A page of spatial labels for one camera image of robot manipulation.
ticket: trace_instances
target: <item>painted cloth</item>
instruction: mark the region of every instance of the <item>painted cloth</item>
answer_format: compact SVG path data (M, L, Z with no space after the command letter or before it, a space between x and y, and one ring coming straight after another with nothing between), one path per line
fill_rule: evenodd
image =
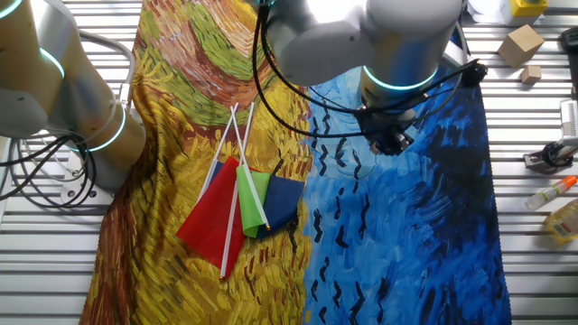
M254 28L241 0L143 2L135 104L147 144L103 220L80 323L510 323L480 91L461 90L418 123L415 143L399 157L371 154L363 138L303 138L257 99ZM355 129L351 116L292 94L258 55L266 96L283 119L321 133ZM358 81L352 70L316 90L355 107ZM294 222L246 239L222 282L175 234L197 200L228 108L253 101L249 165L271 173L283 161L277 176L307 184ZM247 117L238 112L241 125ZM221 161L238 158L236 141L229 136Z

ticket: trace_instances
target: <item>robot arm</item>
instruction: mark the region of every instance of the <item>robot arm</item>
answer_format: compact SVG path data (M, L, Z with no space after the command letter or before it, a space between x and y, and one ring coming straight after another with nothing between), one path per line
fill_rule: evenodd
M461 0L277 0L267 39L294 84L319 84L362 66L362 96L383 106L431 81L461 6Z
M265 53L267 41L273 47L275 72L294 91L290 81L311 86L361 66L359 109L367 111L355 115L361 130L356 135L365 135L374 153L400 154L413 142L406 133L416 120L413 107L427 99L424 93L441 63L460 67L451 69L452 76L468 70L471 85L485 75L482 65L465 64L467 48L449 42L457 26L465 44L457 24L462 5L462 0L276 0L259 7L257 29ZM460 81L461 75L450 97Z
M87 139L105 190L124 183L145 146L145 130L90 63L61 0L0 0L0 101L0 135L58 129Z

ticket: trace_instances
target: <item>metal slat table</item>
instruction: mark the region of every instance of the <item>metal slat table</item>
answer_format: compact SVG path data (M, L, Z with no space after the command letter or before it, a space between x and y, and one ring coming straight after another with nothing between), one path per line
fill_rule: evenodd
M141 2L138 0L69 0L64 3L79 28L132 48ZM528 171L523 153L541 150L561 136L559 103L570 95L568 60L556 38L578 25L578 4L550 0L536 30L545 44L530 64L543 68L532 88L518 82L521 70L508 67L496 54L511 28L466 23L471 54L488 65L481 84L489 127L489 147L499 209L504 268L516 325L578 324L578 241L553 249L542 222L553 209L578 198L578 188L539 209L527 212L526 197L538 189L578 174L578 165L555 175ZM98 72L113 90L124 80L128 62L102 46L83 42ZM42 144L33 145L33 149ZM66 161L67 150L58 152ZM50 162L47 169L63 175ZM59 183L39 179L54 198ZM0 225L0 324L69 325L78 323L89 289L102 216L36 208L23 197L5 204Z

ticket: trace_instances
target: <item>glowing blue ring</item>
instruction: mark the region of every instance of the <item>glowing blue ring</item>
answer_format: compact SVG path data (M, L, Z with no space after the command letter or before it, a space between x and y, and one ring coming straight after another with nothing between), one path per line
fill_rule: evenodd
M54 65L56 66L56 68L58 68L58 70L61 72L62 78L64 79L64 69L62 68L62 65L60 62L58 62L58 60L54 59L54 57L48 53L45 49L40 48L40 53L42 53L42 55L50 60L52 63L54 63Z
M125 122L126 122L126 111L121 108L121 110L123 111L123 119L120 122L120 127L118 128L117 133L115 134L115 136L111 137L110 140L106 141L105 143L99 145L96 148L91 148L88 149L89 152L94 153L95 151L101 150L106 148L107 146L109 146L110 144L112 144L113 142L115 142L115 140L120 136L120 134L123 132L123 129L125 128ZM74 149L74 148L70 148L72 151L74 152L78 152L78 149Z
M405 90L412 90L412 89L416 89L416 88L420 88L423 85L427 84L428 82L432 81L432 79L435 77L435 73L437 72L437 69L433 72L433 75L431 75L428 79L414 84L414 85L410 85L410 86L394 86L394 85L390 85L387 84L379 79L377 79L374 75L371 74L371 72L369 72L368 67L363 66L363 70L365 70L365 73L367 73L368 77L371 79L371 81L375 82L376 84L378 84L379 86L383 87L383 88L387 88L387 89L392 89L392 90L399 90L399 91L405 91Z
M22 3L22 0L16 0L13 4L9 5L3 11L0 11L0 19L6 17L7 15L11 14L18 6Z

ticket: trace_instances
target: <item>wooden cube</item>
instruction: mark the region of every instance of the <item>wooden cube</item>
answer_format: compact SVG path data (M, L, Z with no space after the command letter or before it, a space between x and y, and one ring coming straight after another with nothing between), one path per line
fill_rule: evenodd
M532 59L542 44L542 36L529 25L524 25L508 34L498 54L510 67L517 69Z
M527 66L524 71L522 71L520 78L522 78L523 84L534 85L542 78L542 68L538 66Z

